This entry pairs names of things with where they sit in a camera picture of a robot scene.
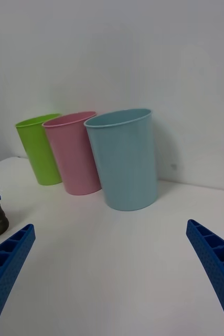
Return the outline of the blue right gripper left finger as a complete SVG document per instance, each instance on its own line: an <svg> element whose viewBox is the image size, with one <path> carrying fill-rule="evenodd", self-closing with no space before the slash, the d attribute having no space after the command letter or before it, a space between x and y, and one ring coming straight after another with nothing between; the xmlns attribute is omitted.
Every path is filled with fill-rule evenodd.
<svg viewBox="0 0 224 336"><path fill-rule="evenodd" d="M35 239L28 224L0 244L0 315Z"/></svg>

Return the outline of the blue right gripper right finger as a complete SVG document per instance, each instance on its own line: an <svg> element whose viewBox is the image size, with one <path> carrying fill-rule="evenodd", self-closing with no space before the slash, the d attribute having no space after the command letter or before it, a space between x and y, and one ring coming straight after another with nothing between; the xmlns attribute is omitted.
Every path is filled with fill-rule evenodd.
<svg viewBox="0 0 224 336"><path fill-rule="evenodd" d="M187 222L186 236L224 311L224 240L193 219Z"/></svg>

